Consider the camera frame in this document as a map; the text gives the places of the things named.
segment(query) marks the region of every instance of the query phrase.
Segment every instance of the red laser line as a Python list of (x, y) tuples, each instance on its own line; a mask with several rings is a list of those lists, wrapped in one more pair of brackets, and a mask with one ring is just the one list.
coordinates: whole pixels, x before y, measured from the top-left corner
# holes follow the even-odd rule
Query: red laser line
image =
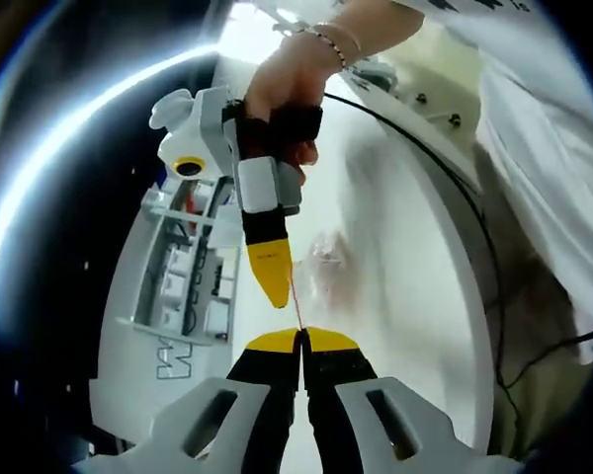
[(295, 291), (295, 280), (290, 275), (290, 286), (293, 289), (293, 299), (295, 300), (296, 316), (298, 317), (298, 328), (303, 329), (303, 320), (300, 319), (300, 309), (298, 308), (297, 292)]

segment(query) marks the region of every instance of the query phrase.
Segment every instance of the bracelet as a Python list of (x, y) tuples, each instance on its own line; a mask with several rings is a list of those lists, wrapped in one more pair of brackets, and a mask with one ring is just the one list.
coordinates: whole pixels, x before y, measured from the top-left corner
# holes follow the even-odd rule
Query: bracelet
[(347, 68), (347, 58), (345, 57), (345, 54), (343, 54), (343, 51), (341, 51), (340, 48), (336, 45), (336, 42), (334, 42), (334, 40), (330, 38), (328, 35), (326, 35), (325, 33), (318, 32), (314, 29), (314, 27), (307, 27), (303, 30), (299, 30), (297, 33), (312, 33), (313, 35), (316, 35), (317, 38), (321, 39), (325, 44), (328, 44), (329, 46), (331, 46), (332, 49), (334, 49), (334, 51), (340, 58), (340, 64), (342, 68)]
[(352, 41), (352, 43), (354, 44), (354, 47), (356, 48), (356, 52), (360, 53), (363, 50), (356, 35), (354, 35), (348, 28), (342, 27), (340, 25), (336, 25), (335, 23), (327, 23), (327, 22), (319, 23), (317, 26), (318, 27), (327, 27), (327, 28), (331, 28), (332, 30), (336, 30), (337, 32), (341, 32), (343, 35), (345, 35)]

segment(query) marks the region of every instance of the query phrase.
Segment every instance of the yellow ring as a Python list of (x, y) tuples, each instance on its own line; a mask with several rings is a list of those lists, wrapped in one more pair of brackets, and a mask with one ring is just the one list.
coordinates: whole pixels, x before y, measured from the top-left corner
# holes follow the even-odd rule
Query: yellow ring
[(189, 164), (200, 166), (200, 171), (198, 173), (202, 172), (205, 169), (205, 167), (207, 166), (207, 163), (205, 163), (205, 160), (203, 160), (202, 158), (200, 158), (198, 156), (182, 156), (182, 157), (178, 158), (178, 160), (176, 160), (176, 162), (174, 163), (174, 171), (181, 176), (186, 176), (186, 175), (183, 175), (182, 173), (178, 172), (178, 168), (180, 168), (182, 165), (189, 165)]

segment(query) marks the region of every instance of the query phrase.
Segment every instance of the hand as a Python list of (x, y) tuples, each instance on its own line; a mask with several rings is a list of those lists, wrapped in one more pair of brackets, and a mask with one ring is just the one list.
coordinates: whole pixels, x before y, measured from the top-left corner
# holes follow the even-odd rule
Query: hand
[[(285, 105), (318, 107), (326, 80), (338, 70), (338, 56), (317, 37), (309, 34), (290, 37), (259, 66), (244, 98), (246, 112), (268, 121), (272, 110)], [(299, 143), (288, 151), (288, 160), (299, 170), (301, 184), (305, 182), (305, 174), (300, 166), (314, 164), (317, 159), (313, 141)]]

